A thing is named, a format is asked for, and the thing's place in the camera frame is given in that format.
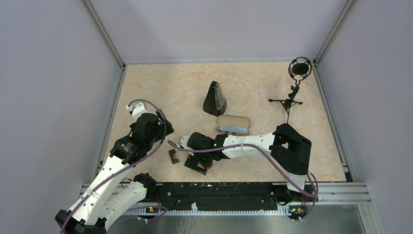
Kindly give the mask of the brown frame sunglasses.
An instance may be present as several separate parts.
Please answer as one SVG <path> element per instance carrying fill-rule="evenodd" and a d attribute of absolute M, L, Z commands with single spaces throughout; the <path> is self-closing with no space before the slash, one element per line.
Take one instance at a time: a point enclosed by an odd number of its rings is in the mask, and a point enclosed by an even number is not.
<path fill-rule="evenodd" d="M 205 169 L 206 171 L 208 171 L 212 166 L 213 166 L 213 162 L 201 162 L 199 163 L 201 165 L 201 167 L 203 169 Z"/>

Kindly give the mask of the plaid glasses case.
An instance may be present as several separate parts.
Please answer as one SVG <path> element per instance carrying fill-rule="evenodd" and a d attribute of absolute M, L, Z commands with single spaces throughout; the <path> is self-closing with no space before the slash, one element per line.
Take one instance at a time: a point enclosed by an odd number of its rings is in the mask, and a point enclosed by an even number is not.
<path fill-rule="evenodd" d="M 245 128 L 250 128 L 251 125 L 251 120 L 248 117 L 242 117 L 242 116 L 234 116 L 234 115 L 220 115 L 217 118 L 217 127 L 216 130 L 218 132 L 221 132 L 218 130 L 218 127 L 220 126 L 238 126 L 238 127 L 245 127 Z M 234 134 L 234 133 L 229 133 L 229 132 L 221 132 L 229 135 L 234 135 L 234 136 L 247 136 L 249 134 Z"/>

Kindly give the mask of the blue cleaning cloth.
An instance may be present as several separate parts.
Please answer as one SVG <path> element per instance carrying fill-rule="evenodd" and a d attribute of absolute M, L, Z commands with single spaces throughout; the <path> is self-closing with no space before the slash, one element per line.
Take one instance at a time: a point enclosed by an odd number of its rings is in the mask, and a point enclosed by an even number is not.
<path fill-rule="evenodd" d="M 249 134 L 248 128 L 238 126 L 220 126 L 218 130 L 221 132 L 229 132 L 234 134 Z"/>

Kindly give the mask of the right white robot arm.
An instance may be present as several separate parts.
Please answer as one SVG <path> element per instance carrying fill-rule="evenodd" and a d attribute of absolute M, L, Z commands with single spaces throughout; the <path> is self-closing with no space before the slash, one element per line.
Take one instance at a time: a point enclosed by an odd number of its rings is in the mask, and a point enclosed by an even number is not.
<path fill-rule="evenodd" d="M 202 174 L 206 170 L 199 168 L 199 163 L 210 166 L 221 159 L 264 156 L 277 165 L 278 171 L 284 170 L 285 193 L 290 200 L 298 201 L 305 195 L 312 142 L 287 123 L 277 126 L 272 133 L 257 136 L 219 134 L 210 138 L 195 132 L 181 137 L 178 145 L 189 151 L 187 167 Z"/>

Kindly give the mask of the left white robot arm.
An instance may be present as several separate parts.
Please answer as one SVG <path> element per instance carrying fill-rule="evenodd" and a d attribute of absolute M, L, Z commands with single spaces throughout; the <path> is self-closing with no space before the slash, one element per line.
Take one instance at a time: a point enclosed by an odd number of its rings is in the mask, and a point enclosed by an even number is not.
<path fill-rule="evenodd" d="M 111 195 L 129 171 L 153 155 L 173 131 L 162 111 L 143 113 L 131 125 L 131 132 L 115 142 L 105 164 L 79 200 L 56 214 L 60 233 L 105 234 L 133 204 L 153 200 L 156 181 L 145 173 L 137 175 L 115 197 Z"/>

